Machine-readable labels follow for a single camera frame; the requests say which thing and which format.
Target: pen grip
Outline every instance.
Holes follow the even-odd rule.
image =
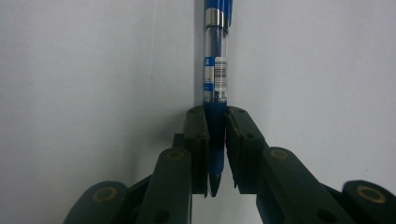
[[[207,128],[209,130],[209,174],[221,174],[224,168],[224,135],[227,103],[204,102]]]

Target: ballpoint pen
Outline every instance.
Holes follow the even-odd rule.
[[[205,1],[204,108],[209,129],[209,182],[215,197],[224,168],[223,114],[227,109],[226,44],[233,0]]]

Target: pen tip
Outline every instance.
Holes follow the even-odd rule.
[[[216,195],[218,194],[220,180],[221,180],[221,174],[209,175],[210,193],[212,197],[216,197]]]

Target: dark green plastic part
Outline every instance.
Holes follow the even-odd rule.
[[[344,208],[358,223],[396,223],[396,198],[386,189],[363,180],[346,182]]]
[[[206,196],[209,168],[209,132],[205,110],[201,105],[187,111],[184,123],[184,148],[191,154],[192,193]]]
[[[228,106],[225,116],[227,156],[234,184],[242,194],[257,194],[259,164],[268,144],[246,110]]]
[[[67,215],[64,224],[114,224],[128,195],[119,182],[105,181],[82,194]]]
[[[281,223],[356,223],[289,150],[264,150],[261,171],[265,191],[273,194],[282,211]],[[265,198],[258,203],[265,203]],[[262,217],[281,219],[259,212]]]
[[[163,151],[148,184],[136,224],[191,223],[191,154],[181,147]]]

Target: pen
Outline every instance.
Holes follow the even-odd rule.
[[[218,193],[224,168],[227,109],[226,45],[233,0],[205,0],[204,108],[209,130],[209,183],[212,197]]]

